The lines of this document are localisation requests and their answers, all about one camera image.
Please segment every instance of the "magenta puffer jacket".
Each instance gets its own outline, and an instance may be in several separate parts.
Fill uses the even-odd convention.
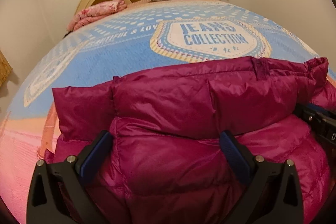
[[[336,108],[328,61],[242,57],[140,71],[91,88],[53,89],[63,161],[106,129],[113,150],[88,193],[111,223],[215,224],[243,193],[219,148],[230,130],[254,155],[293,159],[309,223],[330,168],[296,103]]]

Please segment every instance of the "floral pink blanket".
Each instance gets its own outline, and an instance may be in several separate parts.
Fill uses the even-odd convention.
[[[70,21],[67,31],[76,31],[80,27],[83,27],[89,23],[100,20],[111,14],[120,12],[127,8],[124,0],[111,0],[98,3],[96,5],[90,6],[89,8],[83,9],[78,14],[76,14]]]

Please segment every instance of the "silver bolt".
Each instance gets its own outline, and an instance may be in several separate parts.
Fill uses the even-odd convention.
[[[75,160],[76,160],[76,156],[71,155],[71,156],[67,157],[67,162],[68,163],[73,163]]]
[[[256,160],[257,162],[263,162],[263,161],[265,160],[265,158],[264,158],[262,155],[257,155],[257,156],[255,157],[255,160]]]
[[[44,160],[39,160],[37,163],[36,163],[36,165],[37,166],[42,166],[44,164]]]
[[[286,163],[287,163],[289,166],[293,166],[293,165],[294,165],[294,161],[291,160],[291,159],[286,160]]]

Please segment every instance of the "purple down jacket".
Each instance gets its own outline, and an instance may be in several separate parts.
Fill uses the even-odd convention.
[[[242,57],[136,72],[90,88],[53,89],[62,132],[53,162],[100,130],[114,136],[88,193],[111,223],[215,224],[244,187],[219,148],[230,130],[254,155],[295,161],[304,222],[329,194],[330,168],[296,103],[336,108],[328,61]]]

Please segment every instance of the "shiny magenta fabric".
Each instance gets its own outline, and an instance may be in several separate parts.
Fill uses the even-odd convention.
[[[87,190],[111,223],[215,224],[244,190],[219,148],[219,133],[230,130],[255,155],[295,161],[307,224],[328,195],[330,169],[309,126],[291,113],[296,103],[336,108],[327,70],[326,58],[242,57],[53,89],[62,131],[53,161],[108,129],[113,150]]]

